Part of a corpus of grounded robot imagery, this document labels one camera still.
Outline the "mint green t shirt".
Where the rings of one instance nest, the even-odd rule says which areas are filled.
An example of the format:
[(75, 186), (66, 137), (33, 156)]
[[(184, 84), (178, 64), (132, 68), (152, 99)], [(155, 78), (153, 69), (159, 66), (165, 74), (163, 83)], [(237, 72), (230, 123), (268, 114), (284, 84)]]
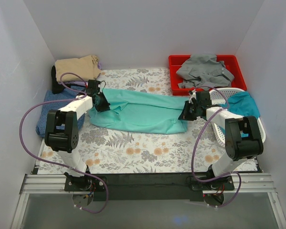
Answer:
[(90, 123), (114, 130), (178, 134), (187, 131), (187, 122), (179, 120), (186, 97), (150, 94), (129, 90), (104, 89), (110, 109), (89, 111)]

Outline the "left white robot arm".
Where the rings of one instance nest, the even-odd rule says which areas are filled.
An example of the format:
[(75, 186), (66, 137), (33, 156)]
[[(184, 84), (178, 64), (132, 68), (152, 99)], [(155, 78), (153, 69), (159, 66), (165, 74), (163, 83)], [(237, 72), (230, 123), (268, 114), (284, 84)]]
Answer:
[(79, 142), (78, 120), (87, 111), (95, 108), (98, 112), (110, 110), (110, 104), (102, 90), (105, 81), (89, 80), (87, 95), (81, 95), (58, 110), (50, 110), (47, 114), (45, 143), (58, 153), (69, 171), (65, 176), (78, 189), (86, 191), (92, 186), (92, 178), (87, 176), (89, 168), (76, 149)]

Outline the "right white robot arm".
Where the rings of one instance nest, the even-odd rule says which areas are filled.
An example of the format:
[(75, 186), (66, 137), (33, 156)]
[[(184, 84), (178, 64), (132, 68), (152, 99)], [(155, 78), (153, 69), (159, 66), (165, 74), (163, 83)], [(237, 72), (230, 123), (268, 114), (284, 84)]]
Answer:
[[(206, 121), (194, 144), (191, 172), (197, 182), (206, 183), (214, 190), (222, 186), (223, 177), (230, 176), (240, 164), (264, 150), (257, 119), (234, 114), (228, 109), (228, 102), (225, 107), (213, 104), (209, 91), (193, 90), (179, 116), (183, 121), (195, 121), (198, 117)], [(200, 138), (210, 122), (225, 130), (225, 154), (209, 167), (206, 179), (199, 179), (194, 171), (194, 158)]]

